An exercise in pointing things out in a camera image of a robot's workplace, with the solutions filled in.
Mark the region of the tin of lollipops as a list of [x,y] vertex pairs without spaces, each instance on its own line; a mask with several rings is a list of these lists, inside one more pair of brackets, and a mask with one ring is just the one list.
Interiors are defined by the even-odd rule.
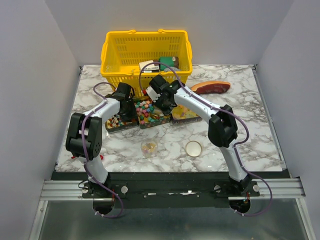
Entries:
[[[133,97],[130,95],[128,98],[126,98],[126,100],[127,99],[133,99]],[[124,122],[121,120],[119,114],[115,114],[105,122],[105,128],[110,134],[123,131],[126,129],[130,129],[130,128],[138,127],[138,126],[139,126],[138,115],[135,121]]]

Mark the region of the tin of star candies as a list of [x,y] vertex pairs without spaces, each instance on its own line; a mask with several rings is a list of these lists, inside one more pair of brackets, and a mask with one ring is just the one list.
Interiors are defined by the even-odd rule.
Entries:
[[141,129],[156,127],[167,124],[171,121],[171,115],[165,115],[164,119],[155,120],[150,116],[150,111],[157,108],[149,98],[134,100],[135,109],[138,116],[138,123]]

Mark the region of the metal scoop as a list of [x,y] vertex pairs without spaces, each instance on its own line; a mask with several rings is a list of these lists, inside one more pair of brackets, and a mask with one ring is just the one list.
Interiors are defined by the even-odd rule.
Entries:
[[150,117],[154,120],[163,120],[166,116],[160,109],[154,108],[150,111]]

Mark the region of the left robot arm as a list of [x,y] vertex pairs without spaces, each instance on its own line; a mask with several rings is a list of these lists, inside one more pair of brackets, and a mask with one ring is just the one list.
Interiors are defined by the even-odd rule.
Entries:
[[88,180],[95,183],[93,191],[101,198],[107,197],[111,191],[111,185],[106,182],[109,173],[100,158],[103,127],[115,115],[123,123],[138,119],[134,95],[133,87],[121,82],[113,93],[100,95],[100,104],[85,113],[75,112],[70,117],[65,148],[82,161]]

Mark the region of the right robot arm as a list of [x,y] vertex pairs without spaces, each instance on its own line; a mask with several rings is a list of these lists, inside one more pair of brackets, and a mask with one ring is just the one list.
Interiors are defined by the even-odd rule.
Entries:
[[219,106],[209,102],[179,80],[169,83],[159,74],[149,82],[146,93],[166,115],[182,105],[200,116],[208,124],[208,139],[220,149],[227,164],[230,191],[236,196],[247,192],[252,178],[237,150],[238,126],[229,105]]

